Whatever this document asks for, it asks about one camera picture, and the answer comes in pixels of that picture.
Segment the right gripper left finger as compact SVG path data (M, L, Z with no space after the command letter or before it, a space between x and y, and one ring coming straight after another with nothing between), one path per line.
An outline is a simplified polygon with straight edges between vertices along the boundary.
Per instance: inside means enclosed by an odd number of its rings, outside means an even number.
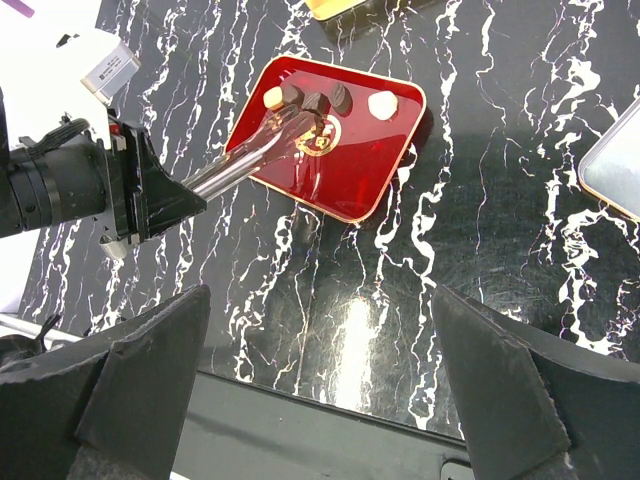
M209 316L200 285L56 349L2 337L2 478L169 478Z

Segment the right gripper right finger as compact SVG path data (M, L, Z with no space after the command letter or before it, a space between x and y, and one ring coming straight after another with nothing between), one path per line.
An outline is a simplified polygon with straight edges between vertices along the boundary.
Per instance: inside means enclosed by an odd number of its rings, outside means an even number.
M638 364L444 285L431 315L476 478L638 478Z

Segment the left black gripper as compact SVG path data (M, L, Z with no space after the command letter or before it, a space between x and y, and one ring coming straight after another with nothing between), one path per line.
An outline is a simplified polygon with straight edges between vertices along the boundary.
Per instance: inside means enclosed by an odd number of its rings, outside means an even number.
M107 110L111 147L100 164L105 211L100 246L108 255L126 255L134 247L166 233L206 210L207 202L163 168L146 128Z

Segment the dark chocolate piece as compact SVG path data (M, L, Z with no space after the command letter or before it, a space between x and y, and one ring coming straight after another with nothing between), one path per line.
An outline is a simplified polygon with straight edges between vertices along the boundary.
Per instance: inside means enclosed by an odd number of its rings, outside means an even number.
M301 108L318 116L325 116L330 109L330 102L321 92L308 93L304 97Z

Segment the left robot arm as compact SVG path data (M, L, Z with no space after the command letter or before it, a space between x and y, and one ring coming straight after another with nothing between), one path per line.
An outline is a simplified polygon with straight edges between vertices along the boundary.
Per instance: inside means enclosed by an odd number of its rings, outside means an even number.
M62 117L39 141L10 148L1 129L1 235L91 219L112 259L206 209L162 167L148 131L107 111L109 138L83 118Z

